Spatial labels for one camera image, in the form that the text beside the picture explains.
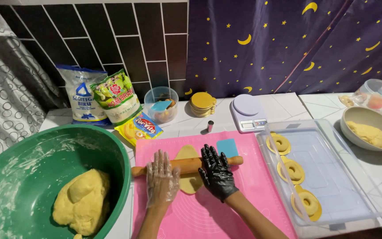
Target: rolling pin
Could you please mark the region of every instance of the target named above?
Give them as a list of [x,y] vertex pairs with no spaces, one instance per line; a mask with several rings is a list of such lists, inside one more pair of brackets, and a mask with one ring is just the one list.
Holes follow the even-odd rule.
[[[228,158],[228,163],[231,165],[241,165],[243,164],[243,157],[234,156],[234,157]],[[180,167],[181,174],[196,173],[198,172],[198,168],[202,167],[201,158],[170,160],[170,164],[172,165],[172,169],[174,167]],[[147,167],[132,167],[131,171],[132,171],[132,177],[137,177],[143,174],[147,174]]]

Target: clear plastic container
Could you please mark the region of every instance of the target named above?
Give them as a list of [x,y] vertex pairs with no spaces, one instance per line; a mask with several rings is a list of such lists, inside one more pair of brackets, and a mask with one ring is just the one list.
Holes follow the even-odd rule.
[[[171,99],[175,102],[174,106],[164,111],[152,110],[151,107],[158,101]],[[144,108],[148,112],[148,116],[157,124],[172,121],[178,114],[178,94],[171,88],[159,86],[148,91],[144,96]]]
[[[267,141],[275,145],[271,131],[289,140],[291,151],[285,156],[302,166],[305,179],[300,186],[313,193],[321,204],[322,214],[315,222],[307,213],[299,216],[292,207],[291,195],[297,192],[289,174],[285,174],[286,182],[278,173],[278,164],[281,169],[285,166],[276,147],[272,152],[267,146]],[[308,227],[382,216],[381,191],[326,119],[267,123],[256,138],[299,238],[310,237],[305,235]],[[300,200],[295,200],[295,206],[306,212]]]
[[351,97],[358,106],[382,112],[382,80],[369,79]]

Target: rolled dough sheet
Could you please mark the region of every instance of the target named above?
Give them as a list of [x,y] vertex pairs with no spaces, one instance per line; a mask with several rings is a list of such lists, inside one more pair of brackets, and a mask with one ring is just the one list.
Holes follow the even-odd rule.
[[[200,155],[197,153],[194,146],[185,145],[181,148],[181,150],[179,150],[178,155],[176,155],[176,158],[174,160],[196,158],[199,156]],[[181,175],[179,184],[180,184],[181,190],[184,193],[194,194],[197,192],[197,190],[200,189],[201,186],[203,186],[203,181],[201,180],[200,174],[198,172],[187,173],[187,174]]]

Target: white kitchen scale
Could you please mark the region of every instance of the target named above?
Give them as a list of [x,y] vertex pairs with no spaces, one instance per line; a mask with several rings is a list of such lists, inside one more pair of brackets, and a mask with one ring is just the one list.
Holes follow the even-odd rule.
[[265,129],[266,114],[254,96],[249,94],[238,95],[231,102],[230,107],[241,133]]

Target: hand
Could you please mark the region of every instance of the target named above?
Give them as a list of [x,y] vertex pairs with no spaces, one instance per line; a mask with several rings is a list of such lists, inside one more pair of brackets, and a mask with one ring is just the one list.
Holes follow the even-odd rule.
[[180,168],[171,171],[167,152],[154,153],[154,163],[147,164],[147,208],[166,209],[179,190]]
[[234,177],[229,168],[228,159],[222,152],[219,157],[213,146],[205,144],[201,149],[201,158],[205,170],[198,169],[204,186],[221,202],[224,202],[232,193],[238,191]]

